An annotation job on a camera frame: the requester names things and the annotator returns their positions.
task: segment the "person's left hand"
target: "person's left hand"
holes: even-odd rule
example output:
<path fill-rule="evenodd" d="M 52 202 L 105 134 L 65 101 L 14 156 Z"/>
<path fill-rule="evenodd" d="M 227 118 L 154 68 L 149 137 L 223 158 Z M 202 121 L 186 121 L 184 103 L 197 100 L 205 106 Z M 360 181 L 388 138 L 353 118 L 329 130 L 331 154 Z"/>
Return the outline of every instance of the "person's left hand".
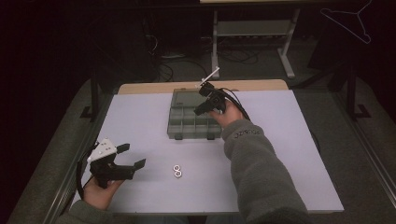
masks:
<path fill-rule="evenodd" d="M 108 181 L 107 188 L 102 189 L 98 186 L 98 181 L 93 177 L 84 188 L 84 201 L 100 210 L 107 210 L 113 195 L 124 180 Z"/>

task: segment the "gray sweatshirt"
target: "gray sweatshirt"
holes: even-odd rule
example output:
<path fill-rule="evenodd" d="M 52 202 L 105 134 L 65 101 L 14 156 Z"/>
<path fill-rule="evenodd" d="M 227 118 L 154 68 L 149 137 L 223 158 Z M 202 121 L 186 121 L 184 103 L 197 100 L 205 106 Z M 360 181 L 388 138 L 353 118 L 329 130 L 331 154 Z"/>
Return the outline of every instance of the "gray sweatshirt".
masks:
<path fill-rule="evenodd" d="M 229 124 L 222 133 L 224 152 L 238 193 L 239 211 L 247 223 L 311 223 L 288 170 L 276 157 L 262 128 L 246 119 Z M 83 201 L 73 204 L 64 223 L 111 223 L 112 214 Z"/>

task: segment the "green transparent box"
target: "green transparent box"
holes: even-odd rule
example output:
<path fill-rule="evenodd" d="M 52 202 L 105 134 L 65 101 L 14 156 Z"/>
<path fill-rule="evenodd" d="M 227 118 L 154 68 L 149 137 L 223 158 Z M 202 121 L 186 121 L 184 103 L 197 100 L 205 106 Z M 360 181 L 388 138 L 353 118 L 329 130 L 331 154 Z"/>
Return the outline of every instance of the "green transparent box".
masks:
<path fill-rule="evenodd" d="M 194 109 L 206 100 L 196 89 L 175 89 L 169 110 L 168 135 L 170 139 L 213 140 L 221 137 L 221 126 L 204 113 L 196 116 Z"/>

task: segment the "gray carpet floor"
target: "gray carpet floor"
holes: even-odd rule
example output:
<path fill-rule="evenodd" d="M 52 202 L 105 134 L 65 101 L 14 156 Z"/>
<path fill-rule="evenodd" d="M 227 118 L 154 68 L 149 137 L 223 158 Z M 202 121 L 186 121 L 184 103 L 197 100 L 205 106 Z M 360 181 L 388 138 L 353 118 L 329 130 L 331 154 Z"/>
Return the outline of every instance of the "gray carpet floor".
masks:
<path fill-rule="evenodd" d="M 295 79 L 286 78 L 277 57 L 276 48 L 280 46 L 281 40 L 265 41 L 245 52 L 240 49 L 225 49 L 222 52 L 224 57 L 219 57 L 220 79 L 282 78 L 289 85 L 294 85 L 319 72 L 307 68 L 315 40 L 293 40 L 288 55 L 296 74 Z M 241 59 L 247 54 L 254 56 L 244 63 L 230 60 Z M 173 81 L 196 81 L 204 77 L 205 73 L 210 73 L 210 54 L 199 58 L 179 58 L 167 61 L 166 65 L 173 69 Z M 168 78 L 169 75 L 163 73 L 158 81 Z M 351 121 L 344 109 L 346 91 L 327 91 L 325 86 L 328 80 L 329 77 L 325 77 L 304 90 L 294 92 L 308 126 L 318 139 L 321 158 L 345 211 L 311 216 L 318 224 L 396 223 L 395 205 L 378 178 L 365 147 L 368 143 L 374 149 L 390 178 L 396 179 L 395 123 L 377 102 L 370 87 L 359 79 L 357 104 L 364 105 L 372 117 Z M 67 199 L 72 196 L 74 182 L 66 179 L 72 178 L 74 159 L 93 142 L 111 102 L 111 95 L 101 93 L 101 114 L 96 122 L 90 122 L 89 119 L 79 117 L 84 107 L 90 105 L 90 97 L 90 83 L 87 82 L 68 108 L 22 194 L 10 223 L 51 223 L 68 206 Z M 361 133 L 367 143 L 361 141 Z M 116 221 L 131 223 L 132 219 L 117 216 Z"/>

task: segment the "clothes hanger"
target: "clothes hanger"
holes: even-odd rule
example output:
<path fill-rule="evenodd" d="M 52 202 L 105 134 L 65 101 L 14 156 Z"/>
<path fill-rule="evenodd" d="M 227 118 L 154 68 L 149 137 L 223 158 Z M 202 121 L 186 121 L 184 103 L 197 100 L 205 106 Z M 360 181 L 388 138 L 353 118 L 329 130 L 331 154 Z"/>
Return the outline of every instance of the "clothes hanger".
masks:
<path fill-rule="evenodd" d="M 361 41 L 363 41 L 365 44 L 369 44 L 371 42 L 371 37 L 369 35 L 367 35 L 366 33 L 366 29 L 364 28 L 364 24 L 361 21 L 361 12 L 367 8 L 373 0 L 370 0 L 369 3 L 367 3 L 361 10 L 357 11 L 357 12 L 346 12 L 346 11 L 337 11 L 337 10 L 330 10 L 328 8 L 323 8 L 320 10 L 320 13 L 322 15 L 324 15 L 325 17 L 329 18 L 330 20 L 334 21 L 335 23 L 339 24 L 340 26 L 342 26 L 344 29 L 348 30 L 350 33 L 352 33 L 354 36 L 356 36 L 358 39 L 360 39 Z M 363 30 L 363 34 L 362 36 L 355 34 L 355 32 L 353 32 L 352 30 L 350 30 L 349 28 L 347 28 L 343 23 L 341 23 L 340 21 L 338 21 L 336 18 L 332 17 L 333 15 L 351 15 L 351 16 L 356 16 L 356 18 L 359 20 L 359 24 L 361 25 L 361 29 Z"/>

